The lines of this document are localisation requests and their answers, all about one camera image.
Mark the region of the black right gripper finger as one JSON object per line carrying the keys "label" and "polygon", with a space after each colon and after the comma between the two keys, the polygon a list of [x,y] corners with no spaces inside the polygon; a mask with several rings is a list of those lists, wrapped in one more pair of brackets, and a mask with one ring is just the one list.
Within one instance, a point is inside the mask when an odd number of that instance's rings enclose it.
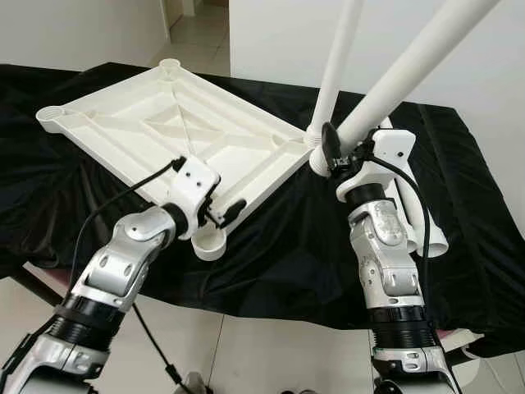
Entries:
{"label": "black right gripper finger", "polygon": [[335,173],[340,168],[341,142],[338,131],[331,123],[322,125],[322,161],[329,173]]}

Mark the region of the robot right leg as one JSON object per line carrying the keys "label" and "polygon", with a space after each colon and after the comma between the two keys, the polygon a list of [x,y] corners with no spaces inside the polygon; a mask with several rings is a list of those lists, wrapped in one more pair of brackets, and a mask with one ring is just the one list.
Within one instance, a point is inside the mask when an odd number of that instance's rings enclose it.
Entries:
{"label": "robot right leg", "polygon": [[329,391],[319,383],[289,383],[278,394],[329,394]]}

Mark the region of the black table cloth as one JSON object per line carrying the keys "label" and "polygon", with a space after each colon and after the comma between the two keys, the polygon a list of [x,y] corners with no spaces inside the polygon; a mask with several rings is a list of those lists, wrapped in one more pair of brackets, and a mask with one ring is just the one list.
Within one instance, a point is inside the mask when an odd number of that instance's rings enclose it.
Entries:
{"label": "black table cloth", "polygon": [[[136,195],[82,224],[125,184],[36,112],[138,75],[105,63],[87,71],[0,64],[0,278],[23,263],[67,277],[108,240],[112,224],[147,207]],[[439,329],[468,329],[472,355],[523,348],[525,246],[475,135],[453,108],[404,103],[391,113],[417,136],[410,167],[449,250],[428,260],[427,307]],[[208,263],[184,241],[164,250],[144,296],[237,318],[303,320],[365,329],[363,288],[349,243],[348,208],[308,165],[292,174]]]}

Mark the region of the robot left leg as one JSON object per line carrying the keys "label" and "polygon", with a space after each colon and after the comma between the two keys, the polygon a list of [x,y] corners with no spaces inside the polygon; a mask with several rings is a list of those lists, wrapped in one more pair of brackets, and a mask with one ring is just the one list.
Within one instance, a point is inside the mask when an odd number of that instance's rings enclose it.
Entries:
{"label": "robot left leg", "polygon": [[172,394],[213,394],[213,391],[207,386],[199,372],[191,372],[176,384],[176,390]]}

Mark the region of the robot leg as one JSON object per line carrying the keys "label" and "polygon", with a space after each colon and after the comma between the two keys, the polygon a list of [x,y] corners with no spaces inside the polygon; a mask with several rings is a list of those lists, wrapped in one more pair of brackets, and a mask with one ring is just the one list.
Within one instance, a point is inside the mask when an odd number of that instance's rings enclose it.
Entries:
{"label": "robot leg", "polygon": [[176,384],[176,390],[172,394],[213,394],[213,391],[207,386],[199,372],[191,372]]}
{"label": "robot leg", "polygon": [[319,383],[289,383],[278,394],[329,394],[329,391]]}

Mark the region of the black metal table leg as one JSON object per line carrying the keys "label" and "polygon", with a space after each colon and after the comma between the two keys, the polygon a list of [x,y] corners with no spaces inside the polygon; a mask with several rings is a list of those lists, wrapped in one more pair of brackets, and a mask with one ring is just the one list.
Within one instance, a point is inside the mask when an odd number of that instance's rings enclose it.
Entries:
{"label": "black metal table leg", "polygon": [[63,301],[63,297],[59,293],[22,265],[0,265],[0,279],[8,277],[14,278],[16,284],[22,285],[23,288],[45,301],[46,304],[59,305]]}

